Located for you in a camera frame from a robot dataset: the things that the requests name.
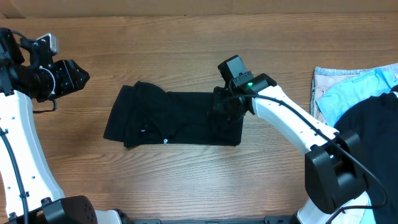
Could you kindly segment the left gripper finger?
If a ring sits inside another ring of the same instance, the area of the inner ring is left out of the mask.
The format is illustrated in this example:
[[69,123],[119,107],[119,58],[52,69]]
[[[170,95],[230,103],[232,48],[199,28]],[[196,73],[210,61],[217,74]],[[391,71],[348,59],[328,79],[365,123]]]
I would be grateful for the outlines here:
[[74,60],[70,60],[70,67],[72,68],[74,80],[78,82],[87,82],[90,79],[89,73],[82,69]]
[[67,94],[71,94],[76,91],[82,90],[85,87],[88,80],[89,80],[89,78],[77,78],[77,79],[73,79],[72,81],[68,82]]

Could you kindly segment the black polo shirt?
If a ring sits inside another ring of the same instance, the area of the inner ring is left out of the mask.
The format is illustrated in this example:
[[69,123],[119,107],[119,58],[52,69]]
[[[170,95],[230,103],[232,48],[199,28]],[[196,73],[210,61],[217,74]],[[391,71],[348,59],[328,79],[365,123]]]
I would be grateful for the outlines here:
[[212,110],[214,93],[172,92],[146,82],[122,86],[103,137],[131,148],[143,144],[237,146],[243,120]]

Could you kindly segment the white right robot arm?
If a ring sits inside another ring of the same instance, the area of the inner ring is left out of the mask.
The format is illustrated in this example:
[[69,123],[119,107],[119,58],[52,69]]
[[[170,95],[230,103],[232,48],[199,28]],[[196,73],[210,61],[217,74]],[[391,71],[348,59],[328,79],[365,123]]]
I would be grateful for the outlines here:
[[292,216],[269,217],[267,223],[374,222],[367,189],[372,184],[357,134],[341,133],[310,116],[268,75],[222,72],[213,109],[239,119],[246,112],[277,128],[305,161],[308,200]]

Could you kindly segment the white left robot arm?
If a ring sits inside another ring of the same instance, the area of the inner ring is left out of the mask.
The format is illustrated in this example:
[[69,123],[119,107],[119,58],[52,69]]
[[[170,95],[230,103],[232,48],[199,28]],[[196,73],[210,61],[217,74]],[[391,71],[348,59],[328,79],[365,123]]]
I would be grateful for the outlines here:
[[73,60],[53,61],[54,35],[37,39],[1,29],[1,177],[9,223],[130,223],[120,210],[96,210],[85,196],[66,197],[47,164],[32,100],[56,100],[84,88],[90,76]]

